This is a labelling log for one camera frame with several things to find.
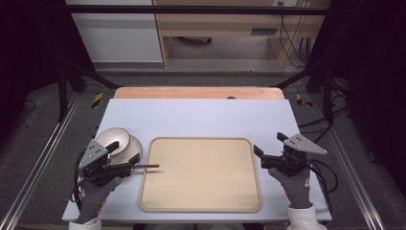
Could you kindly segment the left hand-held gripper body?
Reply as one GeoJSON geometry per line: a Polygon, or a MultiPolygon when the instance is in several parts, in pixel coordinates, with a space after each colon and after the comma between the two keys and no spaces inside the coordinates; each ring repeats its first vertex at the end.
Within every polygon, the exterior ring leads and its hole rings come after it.
{"type": "Polygon", "coordinates": [[[111,165],[109,154],[106,147],[92,140],[79,161],[79,175],[98,186],[106,185],[115,177],[130,176],[130,164],[111,165]]]}

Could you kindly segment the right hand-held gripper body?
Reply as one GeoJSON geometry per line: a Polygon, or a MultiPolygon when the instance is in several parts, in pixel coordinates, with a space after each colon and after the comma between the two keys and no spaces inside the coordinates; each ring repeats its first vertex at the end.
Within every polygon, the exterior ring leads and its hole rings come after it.
{"type": "Polygon", "coordinates": [[[302,134],[295,134],[288,137],[283,143],[283,150],[280,156],[263,154],[261,167],[263,169],[275,168],[287,176],[298,174],[307,167],[307,155],[309,153],[326,155],[327,151],[302,134]]]}

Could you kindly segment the person's left hand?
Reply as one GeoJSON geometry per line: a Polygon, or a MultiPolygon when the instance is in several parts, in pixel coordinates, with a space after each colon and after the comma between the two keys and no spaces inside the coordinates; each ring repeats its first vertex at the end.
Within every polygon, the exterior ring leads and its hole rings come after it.
{"type": "Polygon", "coordinates": [[[81,184],[84,190],[84,197],[81,199],[81,209],[76,223],[84,224],[89,220],[96,218],[101,212],[102,206],[107,197],[117,186],[122,183],[120,177],[113,178],[106,185],[99,187],[90,181],[84,181],[81,184]]]}

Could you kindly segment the person's right hand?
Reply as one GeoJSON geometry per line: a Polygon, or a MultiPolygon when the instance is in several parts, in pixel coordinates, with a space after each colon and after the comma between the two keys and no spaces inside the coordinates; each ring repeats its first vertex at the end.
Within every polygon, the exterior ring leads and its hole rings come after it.
{"type": "Polygon", "coordinates": [[[309,169],[303,169],[293,176],[287,176],[275,168],[269,169],[268,173],[281,183],[290,201],[290,208],[307,209],[312,206],[309,200],[309,169]]]}

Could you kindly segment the white bowl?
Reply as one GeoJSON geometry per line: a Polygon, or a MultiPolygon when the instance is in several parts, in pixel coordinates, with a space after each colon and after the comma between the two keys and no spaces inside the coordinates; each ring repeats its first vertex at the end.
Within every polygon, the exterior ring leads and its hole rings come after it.
{"type": "Polygon", "coordinates": [[[137,138],[134,136],[130,137],[129,144],[117,154],[111,154],[110,159],[111,165],[120,165],[124,163],[128,163],[128,160],[133,157],[136,153],[141,153],[141,158],[143,154],[143,149],[141,143],[137,138]]]}

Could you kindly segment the metal bowl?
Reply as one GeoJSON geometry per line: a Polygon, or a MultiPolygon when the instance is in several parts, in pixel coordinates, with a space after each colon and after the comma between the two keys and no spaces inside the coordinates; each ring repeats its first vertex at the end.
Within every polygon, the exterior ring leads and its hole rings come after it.
{"type": "Polygon", "coordinates": [[[104,147],[118,141],[119,147],[111,152],[112,156],[119,156],[124,153],[124,150],[128,147],[130,142],[129,133],[120,127],[112,127],[103,131],[97,138],[96,141],[104,147]]]}

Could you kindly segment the yellow black tape strip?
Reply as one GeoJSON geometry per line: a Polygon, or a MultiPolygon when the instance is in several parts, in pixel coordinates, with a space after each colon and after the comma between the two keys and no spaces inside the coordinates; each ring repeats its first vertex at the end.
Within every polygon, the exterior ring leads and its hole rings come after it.
{"type": "Polygon", "coordinates": [[[306,106],[306,107],[313,107],[313,103],[303,101],[303,98],[302,98],[301,94],[296,94],[296,102],[299,105],[303,105],[303,106],[306,106]]]}
{"type": "Polygon", "coordinates": [[[102,97],[103,97],[103,93],[102,92],[98,93],[91,105],[91,108],[97,108],[102,100],[102,97]]]}

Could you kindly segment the black metal stand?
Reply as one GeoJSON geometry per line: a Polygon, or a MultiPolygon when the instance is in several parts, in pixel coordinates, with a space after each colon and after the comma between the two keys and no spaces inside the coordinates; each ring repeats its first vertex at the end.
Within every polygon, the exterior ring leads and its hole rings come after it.
{"type": "Polygon", "coordinates": [[[90,70],[77,62],[64,61],[61,63],[57,70],[57,85],[58,85],[58,98],[59,98],[59,117],[61,122],[68,113],[68,101],[67,101],[67,86],[69,82],[75,92],[83,92],[86,88],[86,84],[82,79],[82,76],[87,76],[101,83],[102,85],[110,89],[118,89],[120,86],[104,77],[98,75],[95,70],[90,70]]]}
{"type": "Polygon", "coordinates": [[[333,77],[331,71],[329,70],[328,63],[325,61],[316,61],[315,63],[307,66],[303,71],[295,74],[293,77],[284,80],[276,84],[277,88],[284,89],[290,84],[310,76],[310,80],[306,85],[306,90],[309,93],[314,93],[318,91],[321,86],[324,87],[324,97],[323,97],[323,114],[327,119],[327,122],[333,124],[333,112],[332,112],[332,102],[331,93],[333,85],[333,77]]]}

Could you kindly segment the beige tray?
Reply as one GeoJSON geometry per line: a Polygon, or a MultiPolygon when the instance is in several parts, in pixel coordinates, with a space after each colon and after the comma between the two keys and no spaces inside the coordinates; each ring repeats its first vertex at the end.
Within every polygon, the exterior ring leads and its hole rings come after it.
{"type": "Polygon", "coordinates": [[[253,146],[244,138],[150,143],[139,203],[150,212],[254,212],[261,205],[253,146]]]}

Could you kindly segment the white cabinet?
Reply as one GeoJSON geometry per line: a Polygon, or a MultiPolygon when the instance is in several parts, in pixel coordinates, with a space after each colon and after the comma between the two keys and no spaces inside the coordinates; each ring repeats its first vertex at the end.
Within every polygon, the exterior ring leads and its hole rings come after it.
{"type": "Polygon", "coordinates": [[[73,13],[94,63],[162,62],[153,13],[73,13]]]}

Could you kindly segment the wooden desk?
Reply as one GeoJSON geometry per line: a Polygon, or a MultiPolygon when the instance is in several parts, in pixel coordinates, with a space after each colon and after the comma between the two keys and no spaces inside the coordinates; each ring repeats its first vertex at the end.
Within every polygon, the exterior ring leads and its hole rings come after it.
{"type": "MultiPolygon", "coordinates": [[[[151,0],[154,6],[237,6],[327,8],[331,0],[151,0]]],[[[263,37],[280,67],[297,54],[302,38],[316,39],[324,22],[322,15],[260,14],[163,14],[155,15],[161,51],[169,58],[175,37],[263,37]]]]}

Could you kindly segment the aluminium floor rail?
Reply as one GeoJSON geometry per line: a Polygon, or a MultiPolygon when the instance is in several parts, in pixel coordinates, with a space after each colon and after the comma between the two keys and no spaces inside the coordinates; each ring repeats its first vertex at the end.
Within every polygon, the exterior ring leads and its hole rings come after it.
{"type": "Polygon", "coordinates": [[[336,174],[334,177],[329,170],[324,173],[329,189],[332,190],[334,184],[337,184],[337,188],[327,194],[332,215],[332,221],[327,226],[333,226],[337,230],[385,230],[365,184],[355,165],[350,161],[350,153],[340,140],[338,127],[349,129],[345,125],[347,113],[348,109],[344,105],[334,106],[333,124],[330,125],[323,120],[321,125],[325,129],[325,134],[318,136],[318,143],[328,151],[323,162],[336,174]]]}
{"type": "Polygon", "coordinates": [[[0,221],[0,230],[13,230],[13,228],[16,226],[17,222],[22,216],[23,211],[25,210],[28,202],[32,197],[38,181],[40,180],[42,174],[48,166],[48,163],[55,152],[57,144],[59,143],[66,127],[68,127],[68,124],[77,108],[80,97],[81,93],[72,94],[72,99],[68,104],[66,114],[60,121],[56,123],[51,136],[47,140],[45,147],[35,161],[30,174],[25,180],[11,208],[0,221]]]}

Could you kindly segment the black frame bar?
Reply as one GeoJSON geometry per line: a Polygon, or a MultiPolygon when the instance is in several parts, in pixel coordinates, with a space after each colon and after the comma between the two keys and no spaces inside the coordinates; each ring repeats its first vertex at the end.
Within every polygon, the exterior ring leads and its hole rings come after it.
{"type": "Polygon", "coordinates": [[[163,14],[260,14],[260,15],[327,15],[329,8],[237,7],[237,6],[119,6],[66,5],[71,13],[163,13],[163,14]]]}

